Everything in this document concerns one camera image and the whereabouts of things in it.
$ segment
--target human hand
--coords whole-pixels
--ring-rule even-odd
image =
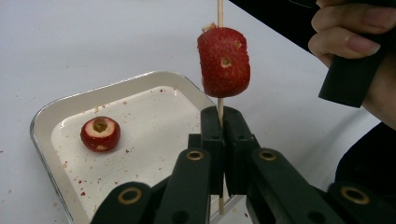
[[[348,2],[317,1],[320,10],[312,19],[317,34],[308,47],[328,67],[333,55],[358,59],[375,54],[380,46],[360,34],[379,35],[396,26],[396,8]]]
[[[375,54],[380,46],[361,34],[384,34],[396,27],[396,8],[318,0],[312,20],[317,34],[308,43],[311,52],[330,67],[333,55],[359,59]],[[379,65],[363,106],[396,130],[396,40]]]

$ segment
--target white tray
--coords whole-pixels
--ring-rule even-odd
[[[168,177],[189,133],[199,133],[200,111],[214,105],[186,77],[151,72],[56,100],[35,115],[31,135],[70,223],[89,223],[117,185],[150,186]],[[108,116],[121,127],[117,147],[84,147],[82,125]]]

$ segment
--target white table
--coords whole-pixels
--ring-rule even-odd
[[[2,1],[0,223],[67,223],[29,135],[40,108],[155,70],[201,88],[196,38],[216,20],[213,0]],[[319,99],[327,68],[227,1],[224,25],[245,35],[251,65],[250,86],[225,104],[243,113],[262,147],[326,189],[344,152],[378,120]]]

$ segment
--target tray rim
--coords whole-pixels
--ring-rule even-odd
[[[72,223],[76,223],[76,222],[75,222],[75,220],[73,219],[73,216],[72,216],[72,214],[71,214],[69,208],[67,207],[67,204],[66,204],[66,201],[65,201],[65,199],[64,199],[64,196],[63,196],[63,194],[62,194],[62,191],[60,190],[60,188],[59,188],[58,185],[57,185],[57,182],[56,182],[56,179],[55,179],[55,177],[54,177],[53,171],[51,171],[51,169],[50,169],[50,166],[49,166],[49,163],[48,163],[48,161],[47,161],[47,158],[45,157],[45,155],[44,155],[44,153],[43,153],[43,148],[42,148],[42,146],[40,146],[39,140],[38,140],[38,138],[37,138],[37,136],[36,136],[36,134],[35,134],[35,127],[36,127],[36,124],[37,124],[37,120],[40,118],[40,116],[43,114],[43,112],[44,112],[45,110],[49,109],[50,107],[52,107],[52,106],[54,106],[54,105],[56,105],[56,104],[59,104],[60,102],[62,102],[62,101],[64,101],[64,100],[67,100],[67,99],[70,99],[70,98],[75,98],[75,97],[78,97],[78,96],[80,96],[80,95],[82,95],[82,94],[87,94],[87,93],[99,91],[99,90],[102,90],[102,89],[106,89],[106,88],[108,88],[108,87],[117,86],[117,85],[120,85],[120,84],[122,84],[122,83],[134,81],[134,80],[139,79],[139,78],[144,78],[144,77],[148,77],[148,76],[158,75],[158,74],[161,74],[161,73],[165,73],[165,74],[167,74],[167,75],[174,76],[175,78],[184,78],[193,88],[197,89],[198,92],[200,92],[200,93],[202,94],[202,96],[206,98],[206,100],[207,100],[206,104],[208,104],[208,106],[215,105],[214,102],[213,102],[207,95],[205,95],[205,94],[204,94],[193,82],[191,82],[187,77],[185,77],[185,76],[183,76],[183,75],[181,75],[181,74],[175,73],[175,72],[169,72],[169,71],[164,71],[164,70],[156,70],[156,71],[147,72],[147,73],[145,73],[145,74],[137,75],[137,76],[134,76],[134,77],[128,77],[128,78],[125,78],[125,79],[123,79],[123,80],[120,80],[120,81],[117,81],[117,82],[113,82],[113,83],[110,83],[110,84],[106,84],[106,85],[103,85],[103,86],[100,86],[100,87],[96,87],[96,88],[93,88],[93,89],[90,89],[90,90],[87,90],[87,91],[82,91],[82,92],[78,92],[78,93],[75,93],[75,94],[72,94],[72,95],[68,95],[68,96],[65,96],[65,97],[61,97],[61,98],[55,99],[55,100],[49,102],[48,104],[44,105],[42,108],[40,108],[40,109],[34,114],[34,116],[33,116],[33,118],[32,118],[32,121],[31,121],[31,124],[30,124],[30,127],[29,127],[29,132],[30,132],[31,140],[32,140],[32,142],[33,142],[33,144],[34,144],[34,146],[35,146],[35,150],[36,150],[36,152],[37,152],[37,154],[38,154],[38,156],[39,156],[41,162],[43,163],[43,165],[44,165],[45,168],[46,168],[46,172],[47,172],[47,174],[48,174],[48,176],[49,176],[49,180],[50,180],[52,186],[53,186],[54,189],[55,189],[55,193],[56,193],[57,197],[59,198],[59,200],[60,200],[61,203],[62,203],[62,206],[63,206],[63,208],[64,208],[64,212],[65,212],[65,214],[66,214],[68,223],[71,223],[71,224],[72,224]]]

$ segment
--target bamboo skewer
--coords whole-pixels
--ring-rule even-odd
[[[223,27],[223,0],[218,0],[218,27]],[[218,115],[220,127],[223,129],[224,99],[218,98]],[[224,195],[219,196],[219,214],[224,215]]]

